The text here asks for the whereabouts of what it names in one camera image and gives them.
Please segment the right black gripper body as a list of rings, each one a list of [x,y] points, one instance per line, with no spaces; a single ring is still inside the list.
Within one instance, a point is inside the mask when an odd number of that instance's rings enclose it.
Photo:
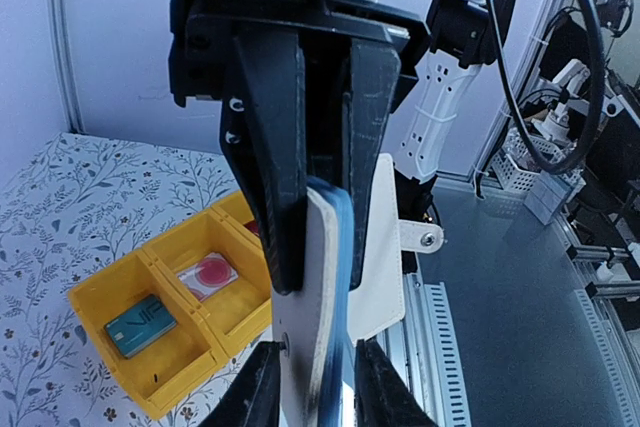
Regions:
[[[401,61],[405,90],[428,50],[430,32],[418,15],[367,0],[170,0],[169,88],[174,103],[223,96],[233,40],[241,32],[320,40],[387,42]]]

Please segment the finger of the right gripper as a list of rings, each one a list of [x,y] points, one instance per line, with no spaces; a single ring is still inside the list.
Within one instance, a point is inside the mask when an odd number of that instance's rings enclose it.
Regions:
[[[271,284],[280,295],[303,283],[304,80],[297,37],[233,39],[221,147],[258,223]]]
[[[372,182],[400,67],[401,61],[391,44],[363,39],[352,41],[344,154],[344,180],[354,209],[352,290],[360,286],[364,272]]]

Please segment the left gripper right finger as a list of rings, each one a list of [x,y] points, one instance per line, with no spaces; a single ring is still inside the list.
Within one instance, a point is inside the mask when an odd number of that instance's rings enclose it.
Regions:
[[[357,343],[354,393],[358,426],[436,426],[375,339]]]

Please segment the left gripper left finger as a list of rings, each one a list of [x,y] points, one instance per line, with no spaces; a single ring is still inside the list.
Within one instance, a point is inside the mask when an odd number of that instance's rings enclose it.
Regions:
[[[280,412],[281,343],[259,342],[200,427],[276,427]]]

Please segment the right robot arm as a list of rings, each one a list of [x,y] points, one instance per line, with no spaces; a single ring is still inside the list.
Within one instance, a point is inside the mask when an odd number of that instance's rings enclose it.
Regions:
[[[426,213],[461,97],[495,61],[515,1],[170,1],[171,93],[179,106],[221,102],[222,151],[277,293],[303,285],[313,177],[351,198],[349,285],[360,285],[371,184],[394,112],[400,211]]]

